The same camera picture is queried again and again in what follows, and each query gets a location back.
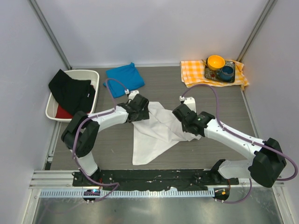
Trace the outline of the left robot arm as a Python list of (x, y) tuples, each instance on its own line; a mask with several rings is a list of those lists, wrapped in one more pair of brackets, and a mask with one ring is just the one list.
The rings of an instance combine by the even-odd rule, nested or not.
[(91, 182), (100, 181), (100, 168), (92, 154), (98, 133), (114, 125), (149, 119), (148, 105), (149, 100), (135, 91), (128, 95), (127, 102), (110, 110), (89, 115), (79, 111), (73, 116), (61, 140), (72, 152), (72, 159), (84, 177)]

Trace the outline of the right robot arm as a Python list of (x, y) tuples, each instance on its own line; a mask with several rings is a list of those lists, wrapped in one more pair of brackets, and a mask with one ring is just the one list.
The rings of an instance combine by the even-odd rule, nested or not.
[(207, 112), (197, 114), (186, 104), (179, 105), (172, 113), (184, 132), (216, 140), (245, 157), (243, 161), (221, 161), (217, 172), (225, 179), (251, 178), (271, 188), (286, 166), (280, 144), (273, 138), (262, 140), (246, 135)]

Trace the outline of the white t shirt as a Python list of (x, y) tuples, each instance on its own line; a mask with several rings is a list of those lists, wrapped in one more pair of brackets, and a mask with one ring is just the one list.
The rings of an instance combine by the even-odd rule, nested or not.
[(145, 165), (181, 141), (199, 140), (185, 133), (171, 110), (159, 102), (149, 102), (149, 119), (133, 122), (134, 141), (132, 164)]

